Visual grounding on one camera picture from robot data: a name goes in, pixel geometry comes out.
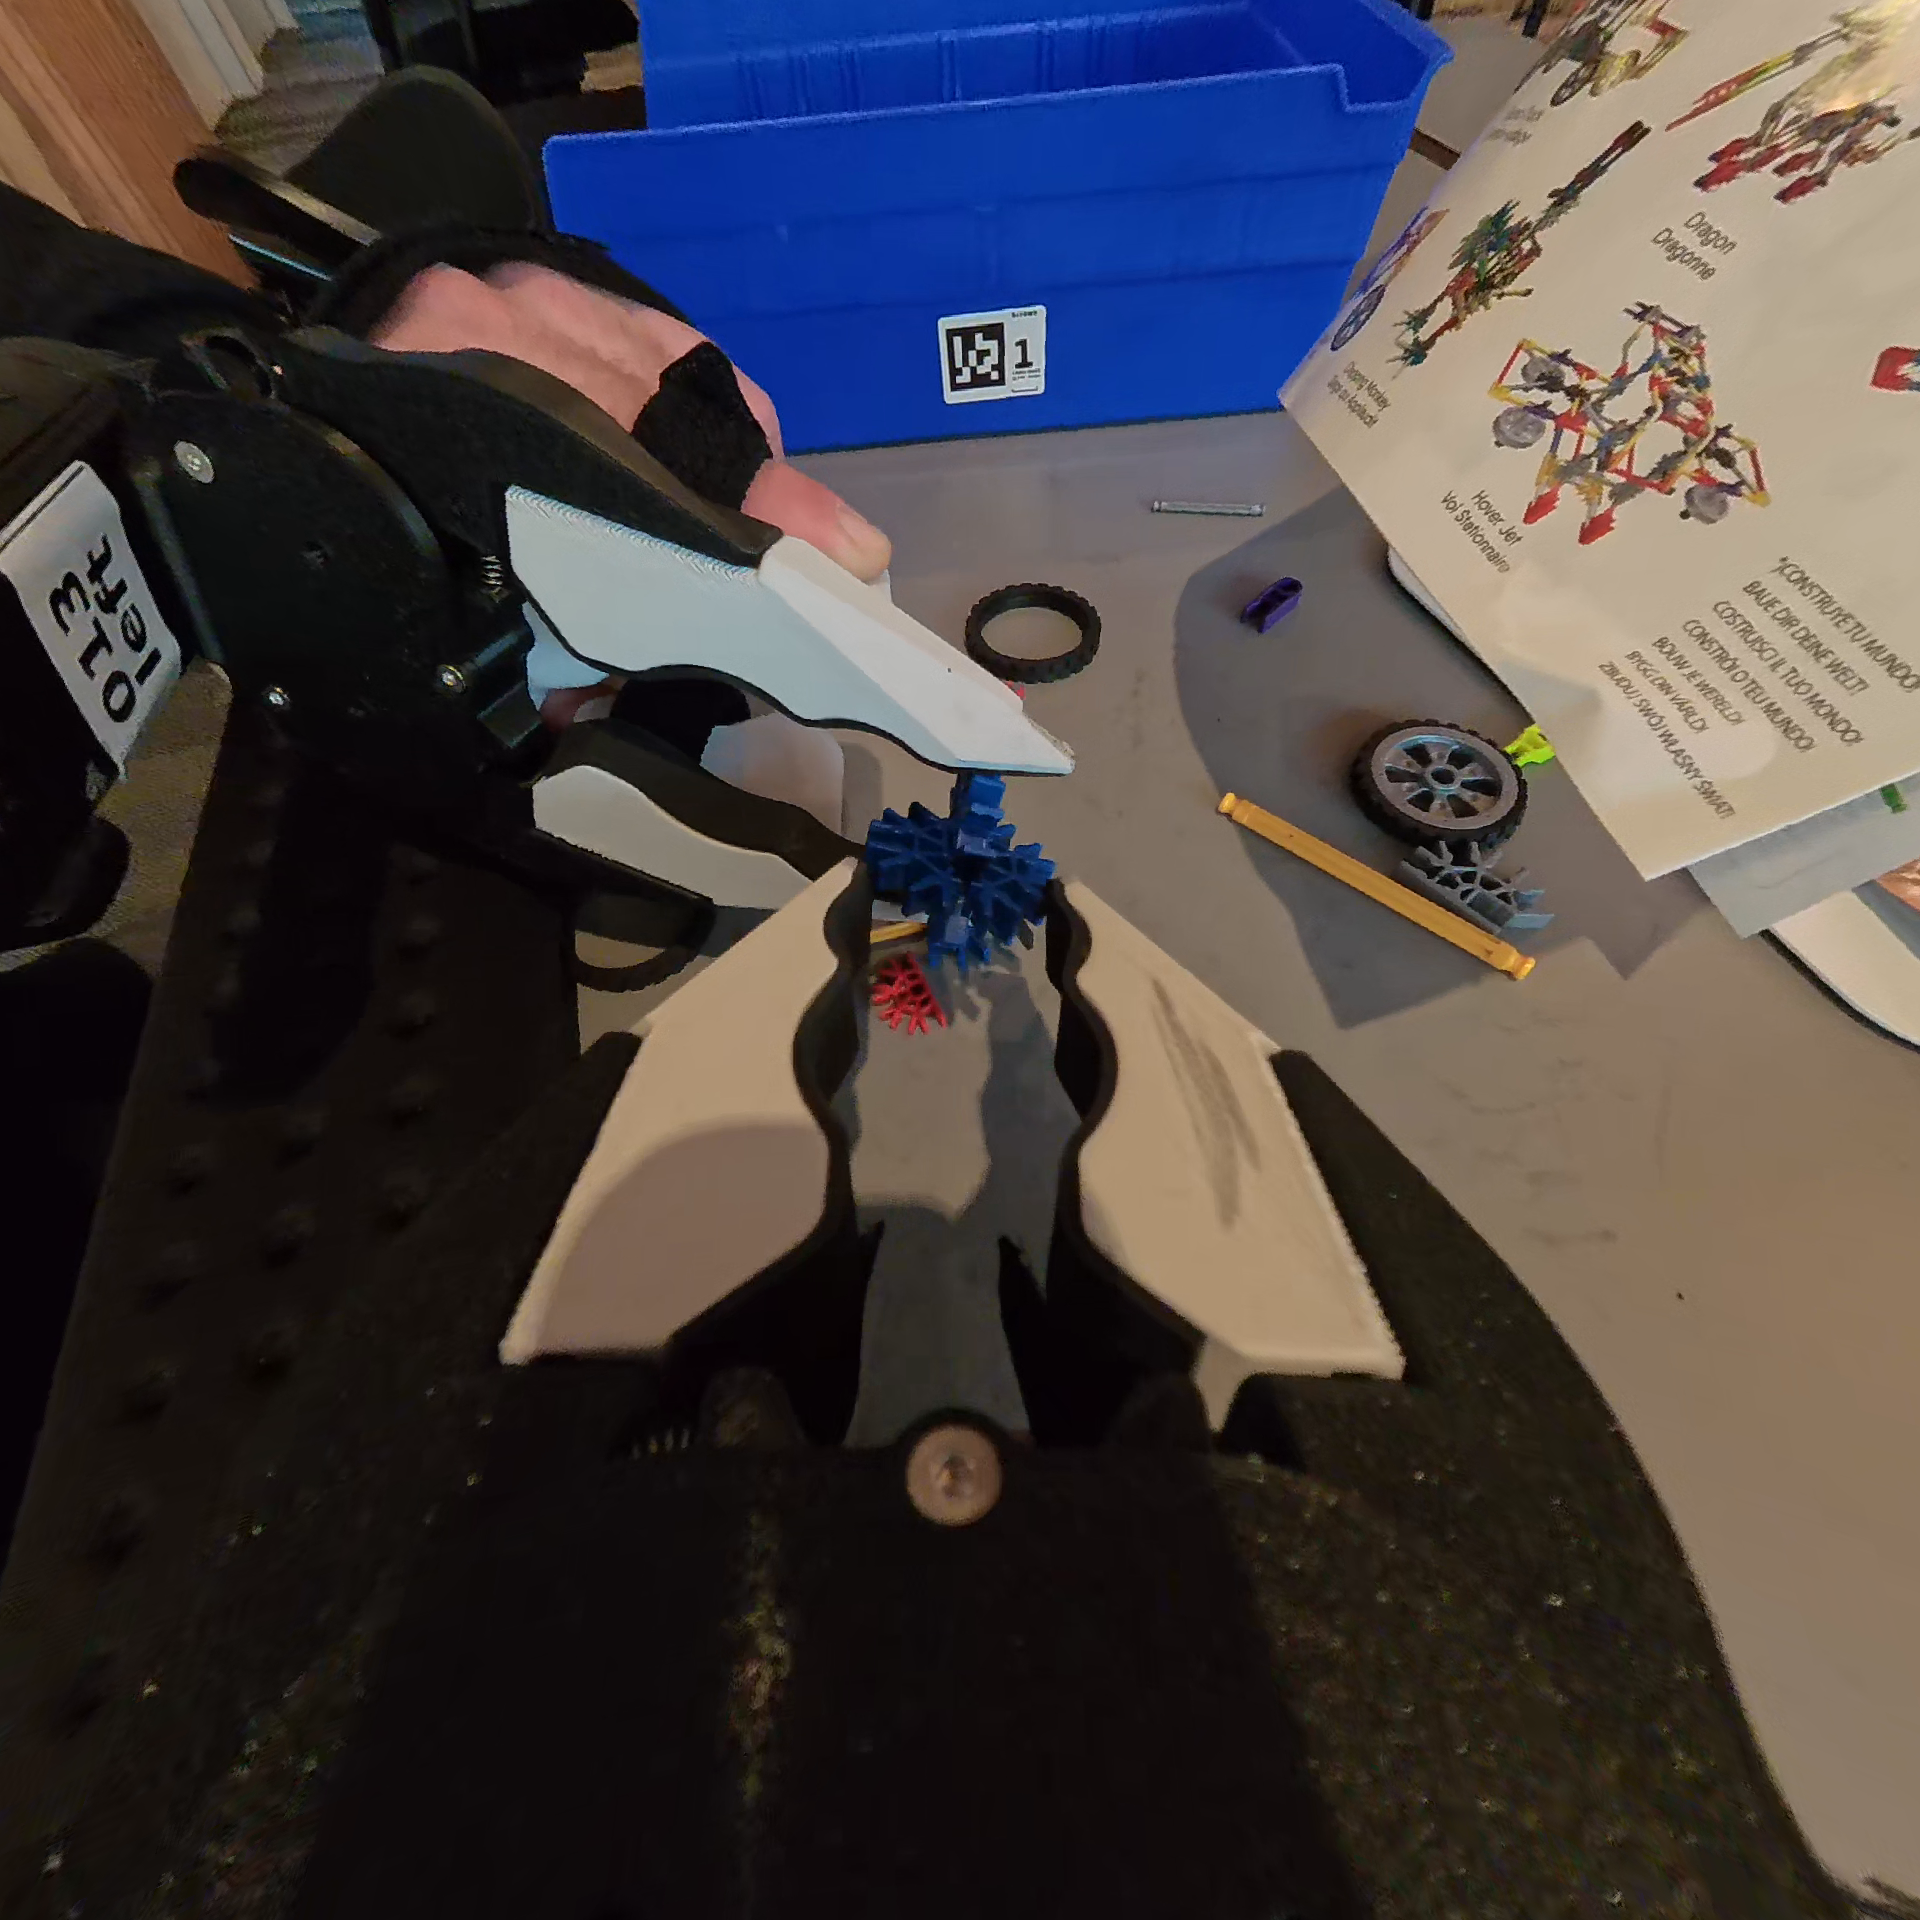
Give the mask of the person's left hand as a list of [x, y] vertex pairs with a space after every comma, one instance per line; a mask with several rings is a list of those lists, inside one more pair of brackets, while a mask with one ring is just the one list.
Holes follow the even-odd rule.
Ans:
[[[621, 430], [636, 428], [665, 370], [707, 346], [681, 319], [534, 262], [502, 262], [483, 277], [429, 268], [409, 281], [369, 340], [391, 351], [479, 350], [519, 358], [574, 386]], [[734, 385], [773, 451], [743, 510], [815, 546], [864, 583], [879, 583], [891, 565], [887, 534], [788, 465], [765, 390], [747, 375], [734, 375]]]

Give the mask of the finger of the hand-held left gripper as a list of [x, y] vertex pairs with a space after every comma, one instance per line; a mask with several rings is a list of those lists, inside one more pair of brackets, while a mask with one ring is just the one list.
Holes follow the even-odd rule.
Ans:
[[860, 858], [809, 809], [613, 718], [559, 734], [532, 781], [532, 814], [549, 838], [720, 908], [779, 909]]
[[1071, 770], [1008, 685], [803, 539], [779, 534], [757, 565], [734, 565], [524, 486], [505, 519], [519, 583], [582, 661], [627, 679], [701, 669], [955, 772]]

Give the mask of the wooden post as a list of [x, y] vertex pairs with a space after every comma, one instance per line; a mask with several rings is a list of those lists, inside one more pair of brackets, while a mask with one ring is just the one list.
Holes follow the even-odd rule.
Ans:
[[180, 157], [265, 85], [283, 3], [4, 3], [4, 183], [87, 227], [244, 283], [227, 231], [180, 204]]

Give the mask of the blue snowflake connector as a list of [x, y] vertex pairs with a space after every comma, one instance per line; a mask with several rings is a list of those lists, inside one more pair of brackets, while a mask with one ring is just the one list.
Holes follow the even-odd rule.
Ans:
[[987, 966], [1045, 919], [1054, 862], [1040, 843], [1017, 843], [1003, 818], [996, 775], [957, 775], [947, 817], [926, 825], [927, 956], [967, 975]]
[[924, 802], [884, 809], [868, 827], [864, 858], [875, 898], [894, 901], [909, 919], [941, 922], [965, 902], [957, 827]]

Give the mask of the office chair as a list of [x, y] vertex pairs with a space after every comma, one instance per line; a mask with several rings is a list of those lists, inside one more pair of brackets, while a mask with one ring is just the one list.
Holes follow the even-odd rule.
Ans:
[[259, 285], [287, 309], [381, 237], [545, 219], [539, 172], [507, 118], [467, 79], [422, 65], [376, 83], [287, 172], [204, 148], [176, 164], [176, 191], [229, 231]]

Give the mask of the black wheel with grey hub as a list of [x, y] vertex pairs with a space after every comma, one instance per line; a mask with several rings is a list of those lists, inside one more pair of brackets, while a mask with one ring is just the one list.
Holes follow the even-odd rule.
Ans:
[[1349, 789], [1366, 820], [1412, 847], [1502, 847], [1529, 805], [1523, 769], [1494, 741], [1433, 721], [1372, 734], [1351, 758]]

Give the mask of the blue plastic bin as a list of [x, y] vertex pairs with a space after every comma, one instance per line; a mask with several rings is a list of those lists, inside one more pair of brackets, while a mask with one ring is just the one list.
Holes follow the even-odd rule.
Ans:
[[1449, 57], [1377, 3], [639, 4], [644, 130], [544, 175], [791, 453], [1252, 413]]

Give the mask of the long yellow rod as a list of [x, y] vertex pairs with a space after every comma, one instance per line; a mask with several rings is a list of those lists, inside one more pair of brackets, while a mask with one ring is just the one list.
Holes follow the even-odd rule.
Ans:
[[1493, 930], [1468, 923], [1441, 902], [1422, 895], [1398, 881], [1366, 869], [1352, 854], [1332, 847], [1328, 842], [1283, 820], [1278, 814], [1243, 799], [1232, 791], [1219, 798], [1215, 814], [1264, 838], [1269, 845], [1299, 858], [1319, 874], [1340, 881], [1357, 895], [1376, 901], [1401, 922], [1423, 927], [1435, 939], [1469, 954], [1502, 975], [1520, 980], [1539, 966], [1534, 956], [1497, 938]]

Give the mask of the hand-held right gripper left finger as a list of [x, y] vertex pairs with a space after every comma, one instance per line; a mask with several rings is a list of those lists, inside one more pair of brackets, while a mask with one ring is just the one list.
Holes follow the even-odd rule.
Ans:
[[662, 1354], [851, 1204], [873, 889], [839, 862], [636, 1025], [499, 1361]]

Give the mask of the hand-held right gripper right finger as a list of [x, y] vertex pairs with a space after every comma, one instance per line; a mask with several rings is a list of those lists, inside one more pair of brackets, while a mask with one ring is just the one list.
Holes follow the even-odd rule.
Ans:
[[1211, 1428], [1262, 1377], [1397, 1382], [1405, 1358], [1279, 1082], [1279, 1044], [1080, 881], [1046, 892], [1054, 1069], [1075, 1109], [1046, 1326], [1075, 1423], [1184, 1378]]

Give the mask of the toy model picture sheet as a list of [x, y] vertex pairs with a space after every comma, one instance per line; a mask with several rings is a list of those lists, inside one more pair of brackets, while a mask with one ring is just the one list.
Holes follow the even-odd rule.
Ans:
[[1915, 4], [1588, 4], [1283, 394], [1646, 877], [1915, 772], [1915, 92]]

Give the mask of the grey fan connector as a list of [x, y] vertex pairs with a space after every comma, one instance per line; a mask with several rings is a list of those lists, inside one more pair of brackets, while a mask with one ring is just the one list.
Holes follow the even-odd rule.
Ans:
[[1412, 892], [1507, 942], [1551, 923], [1541, 909], [1544, 892], [1527, 887], [1523, 871], [1502, 871], [1473, 842], [1412, 847], [1398, 875]]

